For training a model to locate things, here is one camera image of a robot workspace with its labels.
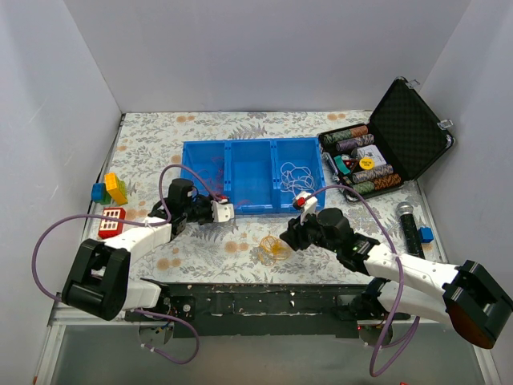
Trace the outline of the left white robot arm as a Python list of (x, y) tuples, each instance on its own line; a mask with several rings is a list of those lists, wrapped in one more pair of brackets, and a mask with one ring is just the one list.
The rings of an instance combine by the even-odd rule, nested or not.
[(104, 241), (81, 243), (61, 293), (61, 301), (110, 321), (123, 310), (143, 309), (155, 321), (165, 319), (170, 301), (158, 283), (130, 278), (131, 267), (153, 249), (174, 240), (186, 224), (213, 223), (223, 204), (195, 193), (191, 180), (174, 179), (168, 195), (157, 202), (141, 226)]

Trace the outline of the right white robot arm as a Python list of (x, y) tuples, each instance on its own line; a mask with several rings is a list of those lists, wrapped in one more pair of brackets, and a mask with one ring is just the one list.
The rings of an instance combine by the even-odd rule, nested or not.
[(445, 323), (469, 343), (491, 349), (512, 315), (512, 300), (478, 262), (462, 265), (396, 254), (356, 233), (340, 209), (301, 214), (280, 235), (293, 250), (311, 245), (336, 254), (348, 270), (404, 285), (398, 311)]

